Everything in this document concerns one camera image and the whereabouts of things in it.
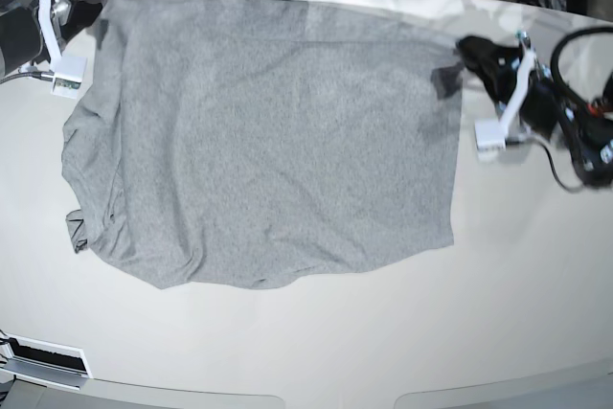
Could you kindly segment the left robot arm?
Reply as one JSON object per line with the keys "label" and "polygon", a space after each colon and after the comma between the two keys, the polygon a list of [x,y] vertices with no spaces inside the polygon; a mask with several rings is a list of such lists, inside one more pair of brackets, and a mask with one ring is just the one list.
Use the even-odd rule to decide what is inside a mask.
{"label": "left robot arm", "polygon": [[[514,146],[539,145],[552,175],[567,193],[612,185],[612,80],[589,102],[567,83],[559,59],[572,41],[611,34],[610,26],[583,28],[564,36],[555,46],[550,63],[542,64],[527,32],[516,34],[517,44],[503,46],[467,35],[456,43],[464,67],[476,75],[497,106],[497,116],[474,123],[475,143],[481,154]],[[564,184],[548,148],[556,128],[569,151],[578,186]]]}

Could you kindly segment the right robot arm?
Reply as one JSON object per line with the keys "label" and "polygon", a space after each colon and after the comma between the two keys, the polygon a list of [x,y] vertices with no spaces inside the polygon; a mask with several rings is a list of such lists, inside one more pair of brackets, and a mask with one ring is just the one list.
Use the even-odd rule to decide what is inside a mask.
{"label": "right robot arm", "polygon": [[48,81],[53,94],[74,98],[83,83],[85,57],[66,45],[92,26],[105,0],[1,0],[1,82]]}

